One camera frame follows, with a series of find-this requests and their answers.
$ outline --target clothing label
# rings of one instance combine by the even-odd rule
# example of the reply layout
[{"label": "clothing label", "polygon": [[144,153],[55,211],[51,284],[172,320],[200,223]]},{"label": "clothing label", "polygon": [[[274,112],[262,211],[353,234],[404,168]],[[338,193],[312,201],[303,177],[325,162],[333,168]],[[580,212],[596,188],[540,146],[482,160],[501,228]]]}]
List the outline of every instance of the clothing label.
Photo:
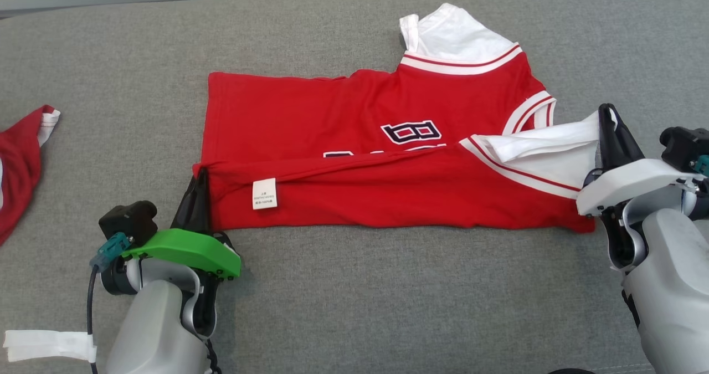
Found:
[{"label": "clothing label", "polygon": [[254,182],[253,204],[254,209],[278,207],[275,177]]}]

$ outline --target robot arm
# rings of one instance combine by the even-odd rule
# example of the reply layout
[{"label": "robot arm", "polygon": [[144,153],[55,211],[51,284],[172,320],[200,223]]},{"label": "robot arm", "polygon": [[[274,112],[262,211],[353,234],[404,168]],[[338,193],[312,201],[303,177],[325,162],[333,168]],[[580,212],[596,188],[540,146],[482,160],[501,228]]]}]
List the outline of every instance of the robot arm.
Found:
[{"label": "robot arm", "polygon": [[219,374],[210,341],[216,291],[240,275],[241,260],[225,234],[210,230],[206,171],[192,179],[169,230],[157,231],[155,207],[140,208],[147,204],[116,207],[99,221],[107,238],[120,231],[146,240],[101,273],[112,295],[135,295],[106,372]]},{"label": "robot arm", "polygon": [[671,127],[662,160],[646,159],[611,104],[599,108],[603,168],[589,174],[578,212],[597,216],[623,299],[658,374],[709,374],[709,134]]}]

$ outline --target gray fabric surface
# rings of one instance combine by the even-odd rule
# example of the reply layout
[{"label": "gray fabric surface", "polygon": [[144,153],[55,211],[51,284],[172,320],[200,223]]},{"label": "gray fabric surface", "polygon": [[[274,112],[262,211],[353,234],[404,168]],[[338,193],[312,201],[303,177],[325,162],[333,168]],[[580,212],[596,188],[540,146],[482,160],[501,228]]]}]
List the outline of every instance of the gray fabric surface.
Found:
[{"label": "gray fabric surface", "polygon": [[[0,331],[85,329],[96,222],[115,204],[149,199],[169,225],[199,159],[210,71],[393,70],[398,18],[445,1],[522,44],[559,99],[558,122],[613,102],[651,157],[665,127],[709,126],[709,0],[200,0],[6,19],[0,129],[43,104],[63,115],[43,147],[35,199],[0,247]],[[218,300],[225,373],[652,372],[602,230],[230,236],[248,268]],[[97,290],[99,371],[130,303]],[[89,368],[0,358],[0,372]]]}]

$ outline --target red t-shirt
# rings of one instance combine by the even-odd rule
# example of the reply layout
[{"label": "red t-shirt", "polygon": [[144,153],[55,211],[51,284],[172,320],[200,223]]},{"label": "red t-shirt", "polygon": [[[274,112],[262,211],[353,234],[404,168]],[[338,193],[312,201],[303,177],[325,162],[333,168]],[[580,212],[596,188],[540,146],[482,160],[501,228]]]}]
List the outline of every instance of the red t-shirt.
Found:
[{"label": "red t-shirt", "polygon": [[[576,215],[577,186],[547,195],[505,185],[538,204],[494,197],[499,190],[491,183],[504,177],[459,143],[471,134],[547,127],[556,100],[532,76],[519,45],[461,8],[443,5],[434,14],[402,18],[408,50],[394,73],[210,74],[202,162],[195,169],[208,168],[213,225],[588,230],[589,222]],[[253,210],[251,183],[271,177],[278,207]],[[542,206],[545,215],[511,220]]]}]

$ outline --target white fabric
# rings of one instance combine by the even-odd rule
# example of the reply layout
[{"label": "white fabric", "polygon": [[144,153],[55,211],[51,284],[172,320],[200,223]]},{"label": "white fabric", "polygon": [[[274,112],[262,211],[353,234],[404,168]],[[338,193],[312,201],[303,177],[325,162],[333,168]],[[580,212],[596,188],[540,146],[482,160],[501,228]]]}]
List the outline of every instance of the white fabric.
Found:
[{"label": "white fabric", "polygon": [[553,182],[547,181],[542,177],[534,176],[532,174],[524,173],[518,170],[512,170],[504,164],[499,164],[490,157],[489,151],[484,147],[479,145],[479,140],[475,137],[472,139],[463,139],[460,144],[465,147],[465,149],[472,152],[481,162],[486,164],[490,169],[498,172],[500,175],[507,177],[514,182],[520,183],[527,187],[537,189],[541,192],[546,192],[547,194],[558,195],[559,197],[575,199],[578,195],[578,190],[564,187],[564,185],[554,184]]},{"label": "white fabric", "polygon": [[3,197],[2,197],[2,159],[0,159],[0,209],[2,209]]},{"label": "white fabric", "polygon": [[56,122],[59,121],[60,115],[61,112],[56,109],[51,114],[42,114],[40,130],[37,132],[37,141],[40,142],[40,147],[44,145],[44,143],[49,139],[49,136],[51,136],[52,131],[56,126]]},{"label": "white fabric", "polygon": [[443,3],[419,21],[411,14],[399,20],[407,53],[456,62],[488,63],[511,50],[514,43],[485,28],[468,12]]},{"label": "white fabric", "polygon": [[430,73],[456,75],[483,74],[509,63],[512,58],[516,57],[520,53],[522,53],[522,48],[515,43],[512,44],[511,50],[508,50],[497,58],[492,59],[492,61],[479,64],[469,64],[463,63],[462,61],[456,62],[452,59],[441,58],[436,58],[435,61],[433,61],[426,55],[407,51],[401,59],[401,63],[407,66],[413,66],[414,68],[429,71]]},{"label": "white fabric", "polygon": [[588,172],[595,167],[598,114],[573,124],[509,136],[471,136],[471,140],[460,143],[483,161],[491,161],[490,167],[516,182],[575,198]]},{"label": "white fabric", "polygon": [[64,356],[96,363],[94,336],[85,332],[8,330],[3,348],[10,362]]}]

